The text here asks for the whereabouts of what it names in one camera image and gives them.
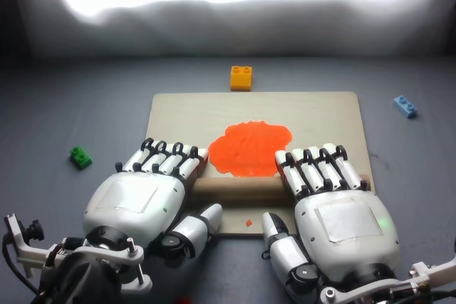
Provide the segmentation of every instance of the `flattened orange clay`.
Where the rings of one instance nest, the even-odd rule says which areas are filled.
[[[277,172],[275,152],[291,141],[288,128],[264,121],[229,126],[209,146],[209,158],[218,172],[238,177],[267,177]]]

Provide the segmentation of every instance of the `gray table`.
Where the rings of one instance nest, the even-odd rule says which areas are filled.
[[[2,70],[0,214],[14,212],[27,224],[39,219],[46,236],[35,243],[41,248],[81,236],[93,192],[142,142],[153,95],[227,92],[234,64],[254,67],[255,91],[356,92],[375,186],[400,237],[397,274],[406,277],[414,262],[453,257],[456,60],[449,58],[165,58]],[[417,118],[407,120],[393,107],[399,95],[415,104]],[[81,172],[68,160],[76,145],[93,159]],[[263,250],[261,240],[227,239],[178,270],[150,259],[144,269],[153,290],[128,302],[166,304],[188,295],[197,304],[289,303],[270,263],[260,258]],[[32,294],[3,259],[0,270],[0,302],[28,303]]]

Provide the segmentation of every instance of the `wooden board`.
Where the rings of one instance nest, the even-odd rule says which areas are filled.
[[[327,142],[343,145],[358,173],[370,177],[375,191],[358,98],[352,92],[157,94],[146,137],[207,148],[228,126],[251,120],[288,127],[293,140],[287,150]],[[203,177],[232,175],[220,174],[209,162]],[[278,214],[295,233],[293,208],[242,208],[242,204],[224,208],[220,233],[263,234],[265,211]],[[253,223],[250,227],[247,220]]]

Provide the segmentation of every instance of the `orange toy block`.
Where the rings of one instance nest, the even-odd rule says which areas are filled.
[[[231,78],[229,87],[231,90],[251,90],[252,89],[252,67],[231,67]]]

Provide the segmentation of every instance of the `light blue toy block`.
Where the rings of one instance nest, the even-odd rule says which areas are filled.
[[[405,98],[405,96],[401,95],[394,99],[393,101],[394,106],[399,109],[399,111],[404,114],[406,117],[414,117],[416,115],[416,108],[415,106]]]

